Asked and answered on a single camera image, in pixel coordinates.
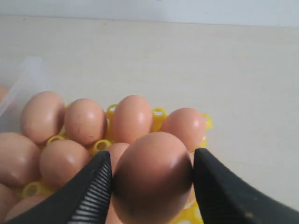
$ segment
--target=yellow egg tray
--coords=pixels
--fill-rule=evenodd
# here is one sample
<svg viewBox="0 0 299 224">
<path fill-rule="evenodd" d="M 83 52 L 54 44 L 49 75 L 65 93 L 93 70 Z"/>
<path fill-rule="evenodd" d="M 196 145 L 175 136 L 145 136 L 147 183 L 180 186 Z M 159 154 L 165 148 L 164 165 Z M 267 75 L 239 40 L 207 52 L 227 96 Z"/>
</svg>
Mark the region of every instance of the yellow egg tray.
<svg viewBox="0 0 299 224">
<path fill-rule="evenodd" d="M 91 148 L 89 148 L 89 152 L 92 156 L 97 154 L 99 151 L 104 150 L 108 146 L 114 143 L 112 132 L 111 132 L 111 121 L 113 119 L 113 113 L 117 104 L 113 104 L 108 107 L 106 110 L 106 118 L 108 120 L 107 125 L 107 132 L 105 139 L 101 139 L 97 141 Z M 156 132 L 160 129 L 163 121 L 167 118 L 168 114 L 163 108 L 157 107 L 152 110 L 153 113 L 153 126 L 152 132 Z M 202 115 L 206 118 L 206 128 L 211 129 L 213 127 L 213 122 L 211 117 L 206 114 L 202 113 Z M 64 129 L 58 134 L 48 139 L 46 145 L 52 143 L 56 140 L 63 140 L 68 139 L 65 135 Z M 203 141 L 198 147 L 206 147 L 206 136 L 204 136 Z M 15 192 L 22 198 L 26 198 L 33 195 L 40 195 L 40 194 L 48 194 L 51 195 L 54 192 L 51 191 L 43 182 L 40 180 L 38 182 L 32 182 L 28 184 L 24 189 L 16 189 Z M 180 214 L 172 220 L 170 224 L 203 224 L 203 220 L 201 218 L 199 207 L 194 201 L 193 203 L 185 206 L 185 208 L 180 212 Z"/>
</svg>

